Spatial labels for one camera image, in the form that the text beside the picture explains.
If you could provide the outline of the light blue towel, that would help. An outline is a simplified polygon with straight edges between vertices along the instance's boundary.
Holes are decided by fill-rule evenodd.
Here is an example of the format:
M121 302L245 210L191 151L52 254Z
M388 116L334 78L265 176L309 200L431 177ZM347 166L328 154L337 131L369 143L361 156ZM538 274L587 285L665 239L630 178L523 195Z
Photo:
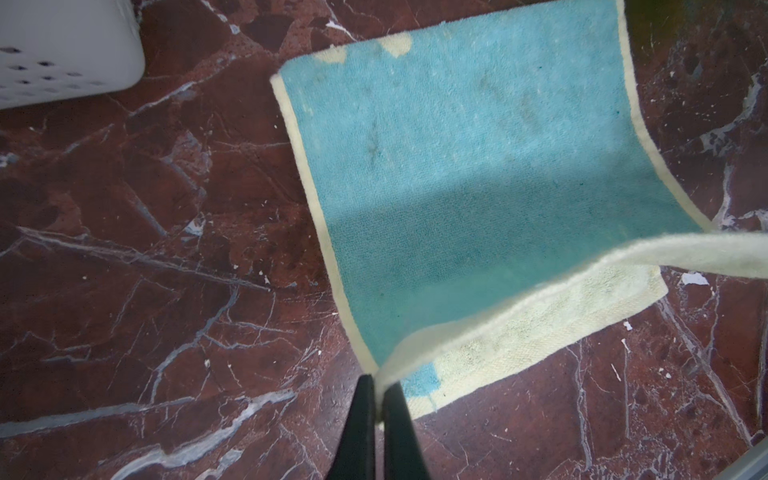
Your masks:
M642 119L621 1L549 1L286 62L271 78L344 330L421 417L667 294L763 279Z

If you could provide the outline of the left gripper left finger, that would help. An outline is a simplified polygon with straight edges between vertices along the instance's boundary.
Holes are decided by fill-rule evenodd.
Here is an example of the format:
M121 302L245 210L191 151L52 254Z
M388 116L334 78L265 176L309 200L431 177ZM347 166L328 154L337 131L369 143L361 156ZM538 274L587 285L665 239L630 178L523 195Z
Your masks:
M374 379L362 375L352 397L327 480L375 478L376 401Z

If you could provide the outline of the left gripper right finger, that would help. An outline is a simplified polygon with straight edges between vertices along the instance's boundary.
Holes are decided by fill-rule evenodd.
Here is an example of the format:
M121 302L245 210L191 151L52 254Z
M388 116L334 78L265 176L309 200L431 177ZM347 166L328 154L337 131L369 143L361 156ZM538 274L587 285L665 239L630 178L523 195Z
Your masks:
M430 480L405 395L400 383L390 386L382 402L384 478Z

